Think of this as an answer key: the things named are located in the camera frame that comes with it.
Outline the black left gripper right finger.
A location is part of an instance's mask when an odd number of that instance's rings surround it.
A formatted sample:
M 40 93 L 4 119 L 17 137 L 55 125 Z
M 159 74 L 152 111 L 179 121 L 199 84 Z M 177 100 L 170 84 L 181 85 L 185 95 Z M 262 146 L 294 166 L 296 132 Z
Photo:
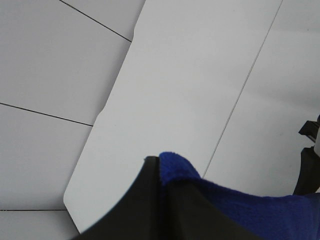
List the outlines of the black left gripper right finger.
M 166 240 L 260 240 L 213 206 L 187 181 L 167 185 Z

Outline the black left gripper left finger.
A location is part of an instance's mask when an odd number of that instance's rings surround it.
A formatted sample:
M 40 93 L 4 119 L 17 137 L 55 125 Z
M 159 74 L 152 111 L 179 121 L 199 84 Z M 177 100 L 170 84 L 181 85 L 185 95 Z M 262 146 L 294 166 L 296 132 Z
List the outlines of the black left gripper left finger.
M 159 158 L 148 156 L 136 179 L 99 221 L 75 240 L 159 240 Z

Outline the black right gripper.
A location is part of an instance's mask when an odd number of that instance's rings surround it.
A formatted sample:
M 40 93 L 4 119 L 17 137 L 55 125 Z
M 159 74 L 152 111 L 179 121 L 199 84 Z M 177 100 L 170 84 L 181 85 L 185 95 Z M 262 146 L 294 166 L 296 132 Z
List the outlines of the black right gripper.
M 314 143 L 300 153 L 300 171 L 293 194 L 303 196 L 320 189 L 320 117 L 316 121 L 307 120 L 298 133 Z

